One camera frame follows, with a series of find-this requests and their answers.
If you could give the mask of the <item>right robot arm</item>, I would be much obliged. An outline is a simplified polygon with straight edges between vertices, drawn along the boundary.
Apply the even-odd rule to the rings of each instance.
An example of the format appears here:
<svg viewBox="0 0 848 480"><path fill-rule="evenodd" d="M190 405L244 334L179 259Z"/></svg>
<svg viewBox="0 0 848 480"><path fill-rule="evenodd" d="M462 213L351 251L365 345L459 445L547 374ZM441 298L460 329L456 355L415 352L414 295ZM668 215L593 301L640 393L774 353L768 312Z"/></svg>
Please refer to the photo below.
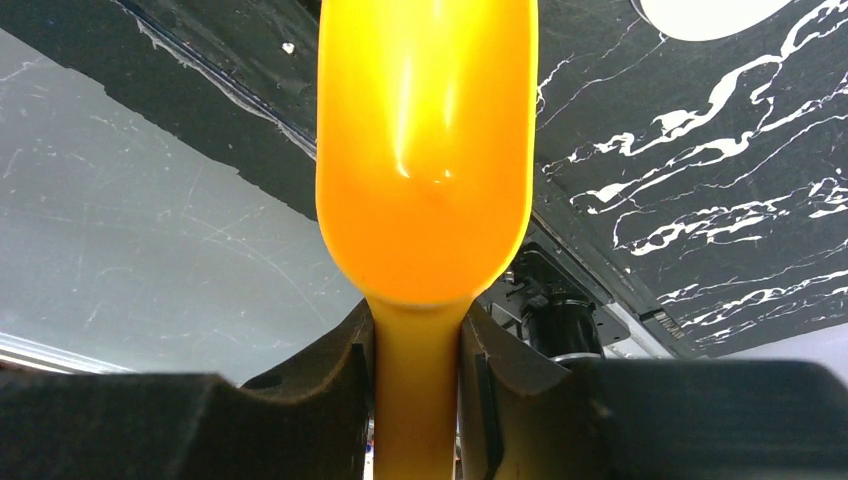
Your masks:
<svg viewBox="0 0 848 480"><path fill-rule="evenodd" d="M499 325L460 337L466 479L843 479L847 389L797 361L611 360L587 291L537 246ZM365 304L235 387L216 375L1 376L5 479L361 479L375 341Z"/></svg>

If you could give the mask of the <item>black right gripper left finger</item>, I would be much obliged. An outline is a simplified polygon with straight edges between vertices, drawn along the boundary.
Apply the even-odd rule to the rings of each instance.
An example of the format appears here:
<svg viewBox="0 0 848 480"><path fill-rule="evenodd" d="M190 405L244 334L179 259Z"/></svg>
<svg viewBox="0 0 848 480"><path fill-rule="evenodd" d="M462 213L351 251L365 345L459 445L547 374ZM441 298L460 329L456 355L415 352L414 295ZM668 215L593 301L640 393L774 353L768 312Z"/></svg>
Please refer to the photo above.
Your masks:
<svg viewBox="0 0 848 480"><path fill-rule="evenodd" d="M359 479L373 409L365 303L279 365L1 376L5 479Z"/></svg>

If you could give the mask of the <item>yellow plastic scoop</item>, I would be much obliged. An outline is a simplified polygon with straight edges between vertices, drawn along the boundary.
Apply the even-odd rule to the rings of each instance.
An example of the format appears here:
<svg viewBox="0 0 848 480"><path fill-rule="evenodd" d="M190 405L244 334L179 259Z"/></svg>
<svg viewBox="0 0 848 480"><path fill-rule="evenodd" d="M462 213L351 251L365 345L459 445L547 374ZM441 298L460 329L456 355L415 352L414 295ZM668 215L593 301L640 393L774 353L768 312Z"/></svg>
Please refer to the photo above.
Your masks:
<svg viewBox="0 0 848 480"><path fill-rule="evenodd" d="M525 235L534 1L326 1L316 209L374 319L373 475L450 479L461 322Z"/></svg>

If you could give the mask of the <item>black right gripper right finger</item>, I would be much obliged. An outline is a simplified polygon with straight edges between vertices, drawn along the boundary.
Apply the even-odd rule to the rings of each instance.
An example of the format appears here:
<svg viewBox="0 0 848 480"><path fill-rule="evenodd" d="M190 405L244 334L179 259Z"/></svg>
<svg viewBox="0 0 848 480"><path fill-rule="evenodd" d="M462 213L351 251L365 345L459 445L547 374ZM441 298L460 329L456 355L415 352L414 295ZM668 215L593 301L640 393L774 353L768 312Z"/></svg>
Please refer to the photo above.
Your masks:
<svg viewBox="0 0 848 480"><path fill-rule="evenodd" d="M789 360L560 366L478 304L461 325L468 479L843 479L847 389Z"/></svg>

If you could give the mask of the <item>white round jar lid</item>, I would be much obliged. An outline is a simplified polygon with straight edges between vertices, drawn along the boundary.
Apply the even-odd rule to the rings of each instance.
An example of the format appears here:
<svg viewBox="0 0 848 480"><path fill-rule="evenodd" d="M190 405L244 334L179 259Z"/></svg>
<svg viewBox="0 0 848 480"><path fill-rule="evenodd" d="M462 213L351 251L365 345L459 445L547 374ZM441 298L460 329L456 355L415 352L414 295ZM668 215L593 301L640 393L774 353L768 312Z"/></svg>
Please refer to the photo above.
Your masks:
<svg viewBox="0 0 848 480"><path fill-rule="evenodd" d="M791 0L633 0L636 12L662 34L701 42L740 33L766 20Z"/></svg>

